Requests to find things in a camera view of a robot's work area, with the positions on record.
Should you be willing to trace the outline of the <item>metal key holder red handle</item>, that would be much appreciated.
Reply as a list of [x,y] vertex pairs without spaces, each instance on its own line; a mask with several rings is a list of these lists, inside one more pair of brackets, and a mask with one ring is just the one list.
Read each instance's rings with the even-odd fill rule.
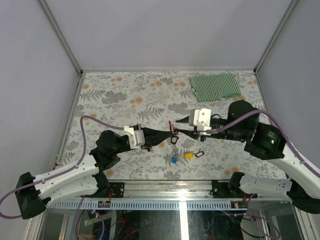
[[174,132],[174,127],[171,123],[171,121],[168,121],[169,124],[169,130],[173,132],[173,136],[170,139],[170,144],[172,148],[172,159],[177,159],[178,158],[178,149],[177,149],[177,141],[179,139],[177,133]]

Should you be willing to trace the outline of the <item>blue key tag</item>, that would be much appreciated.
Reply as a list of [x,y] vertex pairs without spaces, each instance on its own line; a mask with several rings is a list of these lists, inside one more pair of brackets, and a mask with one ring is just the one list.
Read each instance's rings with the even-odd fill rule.
[[177,161],[178,161],[178,159],[177,159],[176,157],[172,157],[172,158],[171,158],[171,162],[172,162],[173,164],[176,164]]

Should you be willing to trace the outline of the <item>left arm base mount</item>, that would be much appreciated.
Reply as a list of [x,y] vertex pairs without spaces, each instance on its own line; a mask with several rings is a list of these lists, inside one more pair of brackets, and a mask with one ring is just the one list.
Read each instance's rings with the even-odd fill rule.
[[93,194],[95,198],[123,198],[125,193],[124,182],[111,182],[108,188],[99,189]]

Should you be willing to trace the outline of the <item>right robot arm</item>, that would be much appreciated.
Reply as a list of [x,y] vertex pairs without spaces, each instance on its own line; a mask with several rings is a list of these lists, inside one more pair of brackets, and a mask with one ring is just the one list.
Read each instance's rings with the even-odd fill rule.
[[245,100],[231,103],[226,119],[207,108],[193,109],[189,116],[178,120],[178,123],[189,124],[193,130],[179,132],[201,142],[213,138],[244,143],[244,151],[250,156],[273,164],[288,176],[273,179],[236,171],[227,184],[231,196],[253,194],[279,198],[304,212],[319,214],[319,168],[297,151],[282,129],[260,122],[260,114],[268,116],[269,112]]

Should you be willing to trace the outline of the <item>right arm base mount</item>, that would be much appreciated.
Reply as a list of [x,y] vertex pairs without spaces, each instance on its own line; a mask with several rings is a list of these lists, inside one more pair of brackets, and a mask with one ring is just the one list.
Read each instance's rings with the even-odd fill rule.
[[240,189],[240,181],[245,174],[234,172],[229,180],[211,180],[210,195],[214,199],[243,198],[245,193]]

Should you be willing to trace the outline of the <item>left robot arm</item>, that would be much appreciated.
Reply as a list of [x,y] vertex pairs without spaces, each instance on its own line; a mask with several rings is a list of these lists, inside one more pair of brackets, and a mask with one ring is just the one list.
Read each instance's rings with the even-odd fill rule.
[[104,171],[121,159],[120,153],[136,149],[152,151],[164,140],[173,137],[172,131],[160,131],[135,125],[124,128],[124,135],[112,130],[103,131],[96,147],[84,153],[80,161],[33,176],[26,172],[19,177],[15,197],[24,220],[31,219],[56,202],[80,196],[105,197],[110,183]]

